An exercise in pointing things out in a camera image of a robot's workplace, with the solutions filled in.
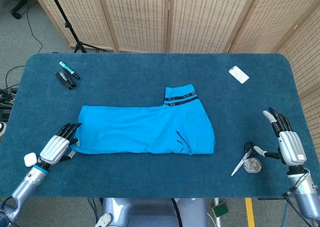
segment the blue tablecloth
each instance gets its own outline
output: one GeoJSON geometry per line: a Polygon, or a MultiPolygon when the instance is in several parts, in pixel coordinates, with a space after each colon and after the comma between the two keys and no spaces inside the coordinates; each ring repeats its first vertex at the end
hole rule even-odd
{"type": "Polygon", "coordinates": [[[0,195],[10,195],[29,168],[24,155],[40,153],[52,135],[76,123],[82,105],[160,106],[165,87],[193,84],[214,128],[214,154],[118,153],[88,155],[51,167],[37,196],[73,197],[279,197],[290,185],[280,160],[258,157],[262,170],[241,168],[243,147],[253,141],[277,151],[262,111],[285,114],[303,143],[313,180],[319,162],[288,60],[280,54],[66,54],[32,56],[25,67],[0,147],[0,195]],[[80,76],[69,90],[55,76],[63,61],[80,76]],[[229,69],[250,78],[239,83],[229,69]]]}

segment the green marker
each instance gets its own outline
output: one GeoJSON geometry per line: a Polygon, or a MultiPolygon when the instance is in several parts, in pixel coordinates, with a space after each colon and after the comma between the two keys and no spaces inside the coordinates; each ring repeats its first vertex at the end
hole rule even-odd
{"type": "Polygon", "coordinates": [[[68,71],[71,75],[73,75],[74,77],[76,77],[78,80],[80,80],[80,76],[77,75],[76,72],[74,72],[72,69],[70,69],[65,63],[63,63],[62,61],[59,62],[59,65],[61,65],[66,71],[68,71]]]}

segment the black stripe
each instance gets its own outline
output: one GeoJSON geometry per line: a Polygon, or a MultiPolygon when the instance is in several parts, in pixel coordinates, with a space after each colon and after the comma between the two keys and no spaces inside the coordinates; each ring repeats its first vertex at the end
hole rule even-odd
{"type": "Polygon", "coordinates": [[[5,128],[5,124],[4,123],[0,123],[0,133],[4,130],[5,128]]]}
{"type": "Polygon", "coordinates": [[[194,100],[196,100],[196,99],[199,99],[198,96],[195,96],[195,97],[193,97],[193,98],[190,98],[190,99],[187,99],[187,100],[184,100],[184,101],[180,101],[180,102],[165,103],[165,105],[170,106],[170,107],[172,107],[172,106],[179,106],[179,105],[183,105],[183,104],[185,104],[185,103],[194,101],[194,100]]]}
{"type": "Polygon", "coordinates": [[[182,96],[176,96],[176,97],[170,97],[170,98],[164,98],[164,101],[176,101],[176,100],[182,100],[185,98],[188,98],[190,96],[194,96],[196,94],[196,92],[191,92],[191,93],[187,93],[185,95],[182,96]]]}

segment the white eraser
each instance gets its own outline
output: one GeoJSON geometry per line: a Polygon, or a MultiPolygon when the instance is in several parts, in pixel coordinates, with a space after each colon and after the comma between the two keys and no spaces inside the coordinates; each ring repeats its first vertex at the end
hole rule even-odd
{"type": "Polygon", "coordinates": [[[34,166],[37,163],[36,153],[28,153],[24,156],[24,164],[27,167],[34,166]]]}

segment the green object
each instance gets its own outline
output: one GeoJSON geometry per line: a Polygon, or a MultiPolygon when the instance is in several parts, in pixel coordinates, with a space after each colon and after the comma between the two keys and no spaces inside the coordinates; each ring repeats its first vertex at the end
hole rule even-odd
{"type": "Polygon", "coordinates": [[[211,210],[212,210],[214,217],[216,217],[216,218],[223,216],[224,214],[229,212],[227,204],[224,202],[222,202],[216,206],[211,207],[211,210]]]}
{"type": "Polygon", "coordinates": [[[61,65],[63,68],[65,68],[70,74],[73,74],[74,71],[72,69],[70,69],[65,63],[63,63],[62,61],[59,62],[59,65],[61,65]]]}

